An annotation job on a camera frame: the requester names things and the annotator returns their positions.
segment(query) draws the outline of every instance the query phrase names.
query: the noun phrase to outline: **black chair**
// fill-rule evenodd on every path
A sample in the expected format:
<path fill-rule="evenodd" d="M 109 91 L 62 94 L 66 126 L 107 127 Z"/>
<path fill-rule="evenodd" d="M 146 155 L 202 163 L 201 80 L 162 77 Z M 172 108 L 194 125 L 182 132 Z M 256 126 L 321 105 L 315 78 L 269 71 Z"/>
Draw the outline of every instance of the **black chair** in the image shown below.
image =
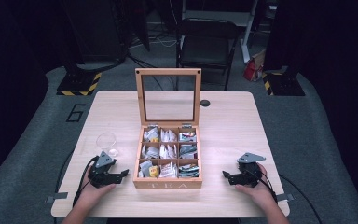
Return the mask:
<path fill-rule="evenodd" d="M 202 83 L 217 84 L 227 90 L 235 46 L 242 30 L 231 21 L 189 18 L 179 22 L 176 29 L 176 67 L 222 69 L 219 80 Z"/>

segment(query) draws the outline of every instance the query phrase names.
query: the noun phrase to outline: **cable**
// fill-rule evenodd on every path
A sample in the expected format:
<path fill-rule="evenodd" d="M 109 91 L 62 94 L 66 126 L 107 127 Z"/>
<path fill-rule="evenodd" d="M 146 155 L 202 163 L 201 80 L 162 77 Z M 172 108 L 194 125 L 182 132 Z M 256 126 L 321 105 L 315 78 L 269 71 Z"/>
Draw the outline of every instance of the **cable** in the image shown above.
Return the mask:
<path fill-rule="evenodd" d="M 163 47 L 166 47 L 166 48 L 170 48 L 170 47 L 173 47 L 176 45 L 176 40 L 161 40 L 159 38 L 156 38 L 156 40 L 158 40 L 158 41 L 149 42 L 149 43 L 150 44 L 161 44 Z M 129 47 L 129 49 L 138 48 L 138 47 L 141 47 L 142 45 L 143 45 L 142 43 L 133 43 L 133 44 L 131 44 L 131 47 Z"/>
<path fill-rule="evenodd" d="M 175 17 L 175 13 L 173 12 L 173 7 L 172 7 L 172 2 L 170 0 L 170 6 L 171 6 L 171 12 L 172 12 L 172 15 L 173 15 L 173 19 L 175 20 L 175 25 L 178 24 L 178 21 L 176 20 L 176 17 Z"/>
<path fill-rule="evenodd" d="M 166 40 L 166 41 L 163 40 L 164 38 L 167 38 L 167 37 L 170 37 L 172 39 Z M 174 45 L 167 46 L 167 45 L 164 45 L 164 42 L 176 42 L 176 39 L 174 38 L 174 36 L 166 34 L 166 32 L 161 32 L 161 33 L 155 34 L 155 35 L 149 35 L 148 39 L 149 40 L 157 40 L 158 42 L 150 42 L 150 43 L 152 43 L 152 44 L 160 43 L 162 46 L 167 47 L 167 48 L 174 46 Z M 132 49 L 132 48 L 138 47 L 138 46 L 142 46 L 142 45 L 143 45 L 143 43 L 140 41 L 139 37 L 134 36 L 133 40 L 130 43 L 129 49 Z"/>
<path fill-rule="evenodd" d="M 80 178 L 79 187 L 77 188 L 77 192 L 76 192 L 76 195 L 75 195 L 75 198 L 74 198 L 74 202 L 72 203 L 72 206 L 75 206 L 75 203 L 77 202 L 77 200 L 78 200 L 79 197 L 80 197 L 81 191 L 82 191 L 83 188 L 85 188 L 85 187 L 88 185 L 88 183 L 90 182 L 90 180 L 89 180 L 89 182 L 87 182 L 87 183 L 82 187 L 84 176 L 86 175 L 86 172 L 87 172 L 87 170 L 89 169 L 90 164 L 91 164 L 92 162 L 96 162 L 96 161 L 98 160 L 98 158 L 99 158 L 98 156 L 95 156 L 94 158 L 92 158 L 91 160 L 89 160 L 89 162 L 87 163 L 86 167 L 84 168 L 83 174 L 82 174 L 82 176 L 81 176 L 81 178 Z"/>
<path fill-rule="evenodd" d="M 152 65 L 152 64 L 150 64 L 150 63 L 146 63 L 146 62 L 144 62 L 144 61 L 142 61 L 142 60 L 140 60 L 140 59 L 138 59 L 138 58 L 133 57 L 130 53 L 128 53 L 128 57 L 129 57 L 130 59 L 132 59 L 136 64 L 138 64 L 138 65 L 141 66 L 141 67 L 157 68 L 156 66 L 154 66 L 154 65 Z M 162 88 L 162 86 L 161 86 L 161 84 L 158 82 L 158 80 L 157 80 L 154 76 L 152 76 L 152 78 L 156 81 L 156 83 L 158 84 L 159 88 L 160 88 L 162 91 L 164 91 L 164 89 Z"/>
<path fill-rule="evenodd" d="M 252 175 L 253 177 L 255 177 L 258 181 L 260 181 L 262 184 L 264 184 L 267 189 L 269 190 L 269 192 L 271 193 L 272 198 L 275 200 L 275 203 L 278 203 L 278 199 L 277 199 L 277 194 L 275 193 L 274 189 L 272 188 L 271 182 L 269 182 L 269 179 L 267 178 L 266 175 L 264 175 L 267 179 L 267 181 L 269 182 L 269 184 L 266 183 L 266 181 L 264 181 L 263 179 L 261 179 L 260 177 L 258 177 L 257 175 L 253 174 L 252 172 L 243 169 L 244 171 L 246 171 L 248 174 Z"/>
<path fill-rule="evenodd" d="M 65 161 L 63 162 L 63 164 L 61 166 L 60 172 L 58 174 L 58 179 L 57 179 L 57 182 L 56 182 L 56 187 L 55 187 L 55 190 L 54 190 L 55 193 L 58 193 L 58 190 L 59 190 L 59 187 L 60 187 L 60 179 L 61 179 L 61 176 L 62 176 L 63 167 L 65 167 L 65 164 L 68 162 L 69 158 L 74 153 L 74 151 L 75 151 L 75 149 L 71 150 L 71 152 L 68 154 L 68 156 L 66 157 Z M 54 224 L 56 224 L 56 223 L 57 223 L 57 218 L 55 217 L 54 218 Z"/>
<path fill-rule="evenodd" d="M 318 218 L 319 223 L 322 224 L 321 218 L 319 217 L 319 214 L 316 212 L 316 209 L 313 207 L 312 203 L 310 202 L 310 200 L 308 199 L 308 197 L 301 191 L 301 189 L 298 188 L 298 186 L 296 186 L 292 181 L 290 181 L 288 178 L 286 178 L 283 175 L 279 175 L 282 179 L 286 180 L 287 182 L 289 182 L 293 187 L 295 187 L 295 189 L 298 190 L 298 192 L 305 198 L 305 200 L 307 201 L 307 203 L 310 205 L 310 208 L 312 208 L 313 213 L 315 214 L 316 218 Z"/>

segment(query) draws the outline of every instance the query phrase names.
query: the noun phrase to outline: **black cable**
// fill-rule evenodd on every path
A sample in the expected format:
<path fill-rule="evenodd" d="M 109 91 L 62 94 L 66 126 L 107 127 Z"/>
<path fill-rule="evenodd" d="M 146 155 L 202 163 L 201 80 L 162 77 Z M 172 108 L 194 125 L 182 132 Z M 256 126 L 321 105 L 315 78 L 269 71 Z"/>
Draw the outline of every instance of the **black cable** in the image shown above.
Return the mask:
<path fill-rule="evenodd" d="M 148 37 L 148 39 L 149 40 L 154 40 L 154 39 L 163 39 L 163 38 L 165 38 L 165 37 L 170 37 L 169 35 L 167 35 L 167 34 L 165 34 L 165 33 L 159 33 L 159 34 L 155 34 L 155 35 L 150 35 L 149 37 Z M 133 38 L 133 40 L 131 41 L 131 44 L 130 44 L 130 48 L 131 47 L 136 47 L 136 46 L 138 46 L 138 45 L 142 45 L 142 42 L 140 41 L 140 39 L 138 38 L 138 37 L 134 37 Z"/>
<path fill-rule="evenodd" d="M 89 160 L 89 162 L 87 163 L 86 167 L 84 168 L 84 171 L 83 171 L 83 174 L 80 178 L 80 183 L 79 183 L 79 187 L 77 188 L 77 192 L 76 192 L 76 195 L 75 195 L 75 198 L 74 198 L 74 202 L 72 203 L 72 206 L 75 206 L 75 203 L 77 202 L 77 200 L 79 199 L 80 197 L 80 194 L 81 194 L 81 191 L 83 190 L 83 188 L 85 188 L 88 183 L 86 183 L 83 187 L 83 179 L 84 179 L 84 176 L 86 175 L 86 172 L 87 170 L 89 169 L 89 166 L 92 162 L 96 162 L 98 160 L 99 156 L 95 156 L 94 158 L 92 158 L 91 160 Z"/>
<path fill-rule="evenodd" d="M 74 153 L 74 151 L 75 151 L 75 149 L 71 150 L 71 152 L 68 154 L 68 156 L 66 157 L 65 161 L 63 162 L 63 164 L 61 166 L 60 172 L 58 174 L 58 179 L 57 179 L 57 182 L 56 182 L 56 187 L 55 187 L 55 190 L 54 190 L 55 193 L 58 193 L 58 190 L 59 190 L 59 187 L 60 187 L 60 180 L 61 180 L 63 168 L 65 167 L 65 164 L 68 162 L 69 158 Z M 56 223 L 57 223 L 57 218 L 55 217 L 54 218 L 54 224 L 56 224 Z"/>
<path fill-rule="evenodd" d="M 264 184 L 267 189 L 269 190 L 269 193 L 271 193 L 272 198 L 274 199 L 275 203 L 278 203 L 278 199 L 277 199 L 277 194 L 275 193 L 274 189 L 272 188 L 271 183 L 269 182 L 269 179 L 267 178 L 267 176 L 265 175 L 266 179 L 268 180 L 269 184 L 266 183 L 266 181 L 264 181 L 263 179 L 261 179 L 261 177 L 258 177 L 257 175 L 253 174 L 252 172 L 243 169 L 244 171 L 246 171 L 248 174 L 252 175 L 253 177 L 255 177 L 258 181 L 260 181 L 262 184 Z"/>
<path fill-rule="evenodd" d="M 136 64 L 138 64 L 139 66 L 141 66 L 141 67 L 143 67 L 143 68 L 144 68 L 144 67 L 157 68 L 156 66 L 154 66 L 154 65 L 152 65 L 152 64 L 150 64 L 150 63 L 146 63 L 146 62 L 144 62 L 144 61 L 142 61 L 142 60 L 140 60 L 140 59 L 138 59 L 138 58 L 133 57 L 130 53 L 128 53 L 128 57 L 129 57 L 131 60 L 133 60 Z M 159 88 L 160 88 L 162 91 L 164 91 L 164 89 L 162 88 L 162 86 L 161 86 L 161 84 L 158 82 L 158 80 L 157 80 L 154 76 L 152 76 L 152 78 L 155 79 L 155 81 L 156 81 L 156 83 L 158 84 Z"/>
<path fill-rule="evenodd" d="M 292 181 L 290 181 L 288 178 L 286 178 L 283 175 L 279 175 L 282 179 L 286 180 L 287 182 L 289 182 L 293 187 L 295 187 L 296 190 L 298 190 L 298 192 L 304 197 L 304 199 L 307 201 L 307 203 L 310 205 L 310 208 L 312 208 L 313 213 L 315 214 L 316 218 L 318 218 L 319 223 L 322 224 L 321 218 L 319 217 L 319 214 L 316 212 L 316 209 L 313 207 L 312 203 L 310 202 L 310 200 L 308 199 L 308 197 L 301 191 L 301 189 L 296 186 Z"/>
<path fill-rule="evenodd" d="M 171 12 L 172 12 L 173 19 L 175 20 L 175 25 L 177 25 L 178 21 L 176 20 L 175 13 L 173 12 L 173 6 L 172 6 L 172 1 L 171 0 L 170 0 L 170 6 L 171 6 Z"/>

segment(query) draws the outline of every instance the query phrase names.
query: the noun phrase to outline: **chair leg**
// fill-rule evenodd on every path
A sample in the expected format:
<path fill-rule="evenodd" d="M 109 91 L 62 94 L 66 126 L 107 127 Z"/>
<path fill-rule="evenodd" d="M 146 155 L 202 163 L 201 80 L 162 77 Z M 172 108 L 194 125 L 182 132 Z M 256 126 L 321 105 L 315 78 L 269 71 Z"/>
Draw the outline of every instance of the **chair leg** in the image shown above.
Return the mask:
<path fill-rule="evenodd" d="M 227 91 L 230 72 L 231 72 L 231 67 L 229 67 L 228 70 L 227 70 L 227 76 L 226 76 L 226 82 L 225 82 L 225 89 L 224 89 L 224 91 Z"/>

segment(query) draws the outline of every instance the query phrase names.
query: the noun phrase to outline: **glass cup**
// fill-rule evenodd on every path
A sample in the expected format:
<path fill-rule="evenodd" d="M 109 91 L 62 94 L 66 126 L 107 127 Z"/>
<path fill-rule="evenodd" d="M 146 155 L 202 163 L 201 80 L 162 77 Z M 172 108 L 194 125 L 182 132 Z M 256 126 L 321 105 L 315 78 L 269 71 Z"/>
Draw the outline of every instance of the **glass cup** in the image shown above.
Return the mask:
<path fill-rule="evenodd" d="M 97 138 L 97 147 L 104 151 L 107 155 L 115 157 L 118 154 L 115 149 L 116 136 L 113 133 L 102 133 Z"/>

